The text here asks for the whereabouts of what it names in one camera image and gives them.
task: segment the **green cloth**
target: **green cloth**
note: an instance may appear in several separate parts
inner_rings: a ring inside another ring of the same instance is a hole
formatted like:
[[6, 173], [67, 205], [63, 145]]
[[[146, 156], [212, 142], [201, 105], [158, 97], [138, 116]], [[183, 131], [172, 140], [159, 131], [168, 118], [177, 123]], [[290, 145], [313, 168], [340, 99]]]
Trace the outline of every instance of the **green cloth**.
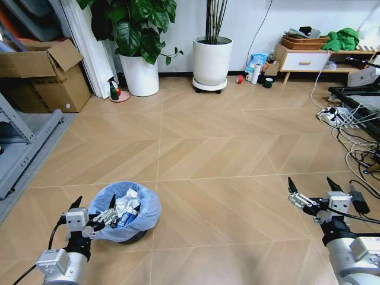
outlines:
[[352, 28], [344, 28], [337, 33], [331, 31], [328, 33], [330, 39], [322, 49], [331, 49], [335, 52], [339, 50], [355, 50], [359, 43], [359, 33]]

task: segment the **cardboard box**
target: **cardboard box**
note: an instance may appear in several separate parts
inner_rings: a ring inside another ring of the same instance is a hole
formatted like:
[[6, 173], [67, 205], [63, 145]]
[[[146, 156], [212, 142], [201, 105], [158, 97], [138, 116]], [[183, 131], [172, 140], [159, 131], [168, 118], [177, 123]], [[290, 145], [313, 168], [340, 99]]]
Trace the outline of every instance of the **cardboard box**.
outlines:
[[277, 61], [275, 61], [275, 62], [269, 64], [268, 68], [264, 71], [264, 75], [265, 76], [276, 76], [279, 69], [280, 69], [280, 64]]
[[0, 53], [0, 91], [21, 111], [79, 112], [90, 98], [70, 40], [28, 43], [31, 52]]

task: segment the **white bottle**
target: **white bottle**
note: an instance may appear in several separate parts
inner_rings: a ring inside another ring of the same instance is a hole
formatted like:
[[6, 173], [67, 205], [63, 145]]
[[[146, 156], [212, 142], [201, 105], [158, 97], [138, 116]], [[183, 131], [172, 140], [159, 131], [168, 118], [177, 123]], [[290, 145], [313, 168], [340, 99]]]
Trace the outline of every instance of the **white bottle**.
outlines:
[[256, 64], [254, 68], [254, 73], [252, 74], [251, 84], [257, 83], [257, 78], [259, 78], [260, 72], [261, 72], [261, 64]]

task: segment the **power strip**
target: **power strip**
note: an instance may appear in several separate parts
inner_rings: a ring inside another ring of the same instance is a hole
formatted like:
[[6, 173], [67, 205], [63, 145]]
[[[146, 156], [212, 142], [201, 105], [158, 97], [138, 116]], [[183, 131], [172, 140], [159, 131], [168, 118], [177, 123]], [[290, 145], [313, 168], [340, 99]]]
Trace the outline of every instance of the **power strip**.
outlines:
[[325, 122], [327, 125], [335, 128], [341, 124], [345, 124], [345, 127], [359, 128], [357, 125], [346, 125], [348, 122], [354, 122], [351, 118], [351, 113], [347, 108], [343, 107], [328, 107], [322, 109], [317, 115], [317, 118]]

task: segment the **wooden cabinet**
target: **wooden cabinet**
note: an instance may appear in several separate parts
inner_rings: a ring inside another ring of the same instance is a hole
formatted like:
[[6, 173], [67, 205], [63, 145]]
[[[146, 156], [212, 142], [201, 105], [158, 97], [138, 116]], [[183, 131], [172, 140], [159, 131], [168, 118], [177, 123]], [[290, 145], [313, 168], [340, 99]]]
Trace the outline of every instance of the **wooden cabinet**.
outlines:
[[359, 57], [360, 59], [372, 59], [375, 51], [368, 50], [341, 50], [332, 52], [327, 50], [294, 50], [278, 44], [274, 51], [274, 60], [279, 62], [281, 72], [286, 72], [284, 84], [287, 83], [291, 72], [320, 72], [327, 60], [338, 62], [335, 70], [324, 69], [322, 72], [350, 73], [359, 70], [351, 65], [344, 64], [347, 56]]

